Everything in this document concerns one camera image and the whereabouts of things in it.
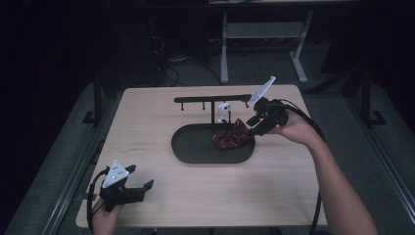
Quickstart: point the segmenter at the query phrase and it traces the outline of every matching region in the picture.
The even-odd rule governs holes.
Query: forearm
[[[324,210],[333,234],[378,234],[372,216],[326,143],[315,141],[307,148],[314,160]]]

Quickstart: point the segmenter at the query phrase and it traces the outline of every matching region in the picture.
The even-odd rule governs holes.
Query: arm
[[[93,208],[94,215],[92,217],[92,227],[95,235],[112,235],[115,233],[119,214],[123,205],[115,205],[111,212],[105,211],[104,200],[98,199]]]
[[[300,116],[291,111],[288,115],[285,126],[277,126],[269,133],[280,134],[310,151],[333,234],[378,234],[372,216],[337,165],[327,144]]]

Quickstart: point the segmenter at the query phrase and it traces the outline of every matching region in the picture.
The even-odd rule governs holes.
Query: white clip
[[[119,182],[121,179],[126,178],[129,172],[122,167],[122,165],[115,160],[113,165],[110,168],[110,171],[107,174],[107,177],[104,180],[103,188],[108,188],[111,185]]]
[[[219,106],[217,106],[217,113],[219,115],[219,122],[223,122],[224,120],[224,111],[227,111],[228,114],[231,113],[231,104],[229,103],[222,103]]]
[[[275,76],[271,76],[271,78],[265,84],[263,84],[259,89],[257,89],[253,93],[253,96],[251,96],[250,101],[247,103],[248,107],[252,107],[263,96],[263,94],[265,94],[265,92],[272,85],[274,80]]]

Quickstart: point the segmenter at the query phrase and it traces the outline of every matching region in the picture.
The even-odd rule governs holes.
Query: dark background
[[[169,5],[195,1],[160,1]],[[0,6],[1,158],[0,232],[7,227],[83,89],[99,76],[107,96],[126,87],[158,86],[160,36],[168,49],[206,56],[208,38],[220,38],[218,12],[164,11],[84,14],[105,5],[76,1],[8,1]],[[130,6],[128,2],[117,2]],[[154,1],[135,1],[152,6]],[[320,8],[307,41],[332,41],[323,72],[365,62],[415,129],[415,16],[403,1]]]

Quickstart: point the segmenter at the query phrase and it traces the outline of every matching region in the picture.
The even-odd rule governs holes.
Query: hand
[[[116,205],[112,211],[105,211],[105,201],[100,198],[93,208],[92,227],[95,235],[112,235],[114,234],[119,214],[124,205]]]
[[[301,116],[287,110],[288,122],[284,126],[276,126],[268,134],[279,134],[298,144],[310,147],[316,141],[324,142],[314,128]]]

